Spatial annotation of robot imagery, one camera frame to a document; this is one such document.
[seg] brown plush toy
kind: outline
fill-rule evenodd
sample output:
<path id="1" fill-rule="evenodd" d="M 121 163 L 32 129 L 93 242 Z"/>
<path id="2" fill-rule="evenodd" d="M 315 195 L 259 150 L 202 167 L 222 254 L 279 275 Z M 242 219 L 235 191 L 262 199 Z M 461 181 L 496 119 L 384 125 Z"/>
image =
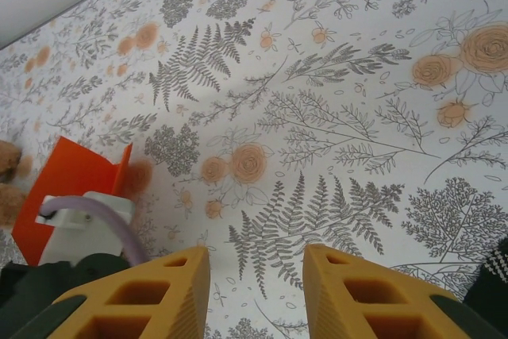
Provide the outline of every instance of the brown plush toy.
<path id="1" fill-rule="evenodd" d="M 16 171 L 21 151 L 13 144 L 0 141 L 0 180 L 8 179 Z M 19 214 L 25 194 L 15 186 L 0 183 L 0 227 L 11 228 Z"/>

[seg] white plastic part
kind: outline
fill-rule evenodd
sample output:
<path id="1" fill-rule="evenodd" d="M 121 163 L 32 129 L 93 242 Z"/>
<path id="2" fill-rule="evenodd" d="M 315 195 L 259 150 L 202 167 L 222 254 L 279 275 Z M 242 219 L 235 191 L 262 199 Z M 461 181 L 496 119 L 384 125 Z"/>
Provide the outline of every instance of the white plastic part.
<path id="1" fill-rule="evenodd" d="M 126 198 L 92 191 L 83 196 L 111 207 L 127 224 L 133 220 L 136 207 Z M 39 265 L 58 261 L 69 261 L 72 265 L 76 265 L 86 256 L 95 253 L 120 255 L 121 242 L 110 227 L 100 218 L 87 216 L 79 210 L 59 210 L 51 220 L 37 217 L 36 222 L 55 226 L 42 252 Z"/>

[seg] black and white striped fabric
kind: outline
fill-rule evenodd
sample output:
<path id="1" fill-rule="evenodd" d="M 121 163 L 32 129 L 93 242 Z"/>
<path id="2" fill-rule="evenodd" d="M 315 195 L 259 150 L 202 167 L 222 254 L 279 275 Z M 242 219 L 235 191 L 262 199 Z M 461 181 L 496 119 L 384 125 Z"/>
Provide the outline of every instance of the black and white striped fabric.
<path id="1" fill-rule="evenodd" d="M 479 270 L 464 303 L 508 336 L 508 237 L 502 240 Z"/>

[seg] rectangular cutout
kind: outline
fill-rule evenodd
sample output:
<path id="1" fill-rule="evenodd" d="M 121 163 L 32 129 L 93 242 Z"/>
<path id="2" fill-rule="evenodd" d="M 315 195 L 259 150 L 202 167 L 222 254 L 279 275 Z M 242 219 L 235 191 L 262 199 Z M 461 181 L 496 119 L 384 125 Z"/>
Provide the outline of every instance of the rectangular cutout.
<path id="1" fill-rule="evenodd" d="M 442 339 L 442 336 L 418 315 L 365 315 L 378 339 Z"/>
<path id="2" fill-rule="evenodd" d="M 331 254 L 327 254 L 326 255 L 326 259 L 328 260 L 328 262 L 330 262 L 331 264 L 335 264 L 335 265 L 347 265 L 347 264 L 349 264 L 349 262 L 347 262 L 345 260 L 342 260 L 341 258 L 339 258 L 339 256 L 334 256 L 334 255 L 331 255 Z"/>
<path id="3" fill-rule="evenodd" d="M 345 279 L 344 285 L 356 302 L 407 303 L 397 289 L 377 279 Z"/>
<path id="4" fill-rule="evenodd" d="M 164 264 L 167 268 L 177 268 L 183 266 L 187 263 L 187 258 L 177 258 L 176 260 L 171 260 L 168 263 Z"/>
<path id="5" fill-rule="evenodd" d="M 138 339 L 150 317 L 94 317 L 76 336 L 78 339 Z"/>
<path id="6" fill-rule="evenodd" d="M 166 295 L 169 282 L 133 281 L 120 287 L 108 305 L 158 305 Z"/>

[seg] floral wallpaper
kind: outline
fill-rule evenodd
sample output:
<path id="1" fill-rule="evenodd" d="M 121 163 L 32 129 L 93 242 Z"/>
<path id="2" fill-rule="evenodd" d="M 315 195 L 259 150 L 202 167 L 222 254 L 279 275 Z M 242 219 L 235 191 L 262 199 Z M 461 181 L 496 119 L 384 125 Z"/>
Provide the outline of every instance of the floral wallpaper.
<path id="1" fill-rule="evenodd" d="M 315 242 L 462 298 L 508 231 L 505 8 L 85 0 L 0 51 L 14 183 L 59 135 L 110 160 L 133 143 L 146 250 L 210 250 L 207 339 L 308 337 Z"/>

